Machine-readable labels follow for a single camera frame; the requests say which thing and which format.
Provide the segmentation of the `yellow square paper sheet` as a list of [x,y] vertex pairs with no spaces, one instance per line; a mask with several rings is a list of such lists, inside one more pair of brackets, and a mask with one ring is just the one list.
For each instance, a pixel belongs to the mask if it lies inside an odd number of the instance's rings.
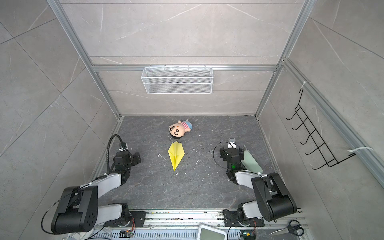
[[168,150],[168,153],[173,170],[175,171],[185,155],[182,143],[179,143],[177,141],[173,142]]

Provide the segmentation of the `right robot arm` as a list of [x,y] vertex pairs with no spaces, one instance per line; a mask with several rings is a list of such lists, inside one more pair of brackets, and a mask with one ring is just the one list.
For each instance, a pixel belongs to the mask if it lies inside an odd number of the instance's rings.
[[238,205],[236,223],[270,222],[297,212],[297,204],[281,176],[278,173],[264,174],[249,150],[229,142],[220,148],[219,156],[227,164],[225,169],[229,180],[253,190],[255,194],[255,200]]

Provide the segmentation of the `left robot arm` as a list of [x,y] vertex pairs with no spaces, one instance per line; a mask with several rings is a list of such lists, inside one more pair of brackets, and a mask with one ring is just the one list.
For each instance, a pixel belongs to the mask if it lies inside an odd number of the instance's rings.
[[133,224],[133,217],[127,204],[99,206],[98,200],[106,193],[125,184],[131,168],[141,163],[138,152],[128,150],[116,153],[113,158],[113,171],[96,178],[84,186],[67,187],[51,222],[51,232],[55,235],[87,233],[94,226],[125,227]]

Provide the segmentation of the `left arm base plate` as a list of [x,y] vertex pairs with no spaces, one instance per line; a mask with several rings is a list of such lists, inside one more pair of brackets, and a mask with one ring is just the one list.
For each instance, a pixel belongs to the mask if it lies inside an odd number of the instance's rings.
[[142,228],[146,219],[145,211],[133,211],[129,214],[123,214],[119,219],[104,223],[104,227],[111,228]]

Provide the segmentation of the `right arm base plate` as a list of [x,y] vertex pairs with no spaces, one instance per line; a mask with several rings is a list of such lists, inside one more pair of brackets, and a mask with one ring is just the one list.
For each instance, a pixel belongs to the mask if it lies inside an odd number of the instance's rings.
[[246,219],[240,217],[237,211],[230,211],[228,209],[222,210],[224,216],[225,227],[264,227],[265,222],[262,217],[253,219]]

